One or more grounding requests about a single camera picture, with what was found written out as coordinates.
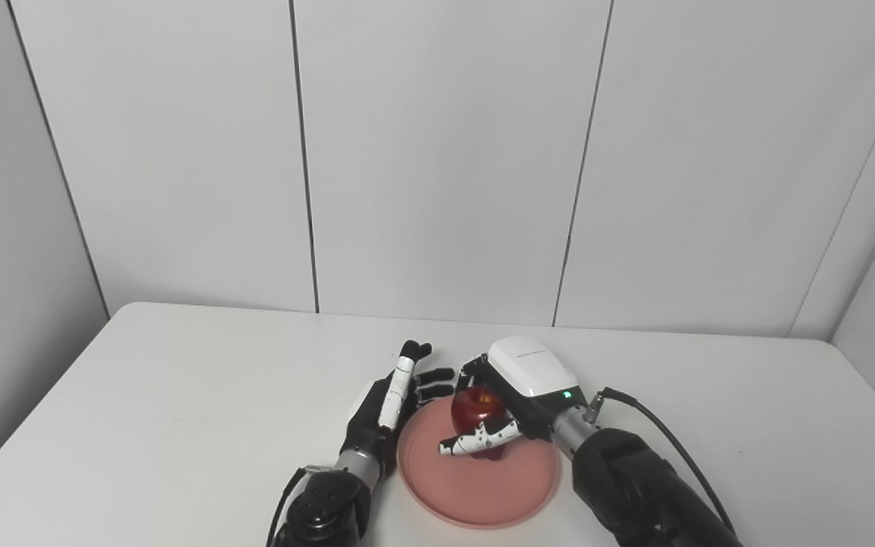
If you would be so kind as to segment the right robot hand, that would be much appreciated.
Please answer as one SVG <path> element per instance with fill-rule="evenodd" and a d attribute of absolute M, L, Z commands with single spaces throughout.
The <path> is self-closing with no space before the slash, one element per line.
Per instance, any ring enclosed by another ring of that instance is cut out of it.
<path fill-rule="evenodd" d="M 486 353 L 463 365 L 456 392 L 471 387 L 487 388 L 503 403 L 504 411 L 441 440 L 441 456 L 481 454 L 523 436 L 556 444 L 572 460 L 597 430 L 583 418 L 587 401 L 576 376 L 536 338 L 497 340 Z"/>

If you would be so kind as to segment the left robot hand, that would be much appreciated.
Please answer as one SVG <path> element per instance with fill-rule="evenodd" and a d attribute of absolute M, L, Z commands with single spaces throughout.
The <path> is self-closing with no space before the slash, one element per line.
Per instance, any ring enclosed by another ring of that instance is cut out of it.
<path fill-rule="evenodd" d="M 347 423 L 336 470 L 354 475 L 369 489 L 392 472 L 396 444 L 410 416 L 456 392 L 455 369 L 416 370 L 417 364 L 432 352 L 430 343 L 407 340 L 393 370 L 372 381 Z"/>

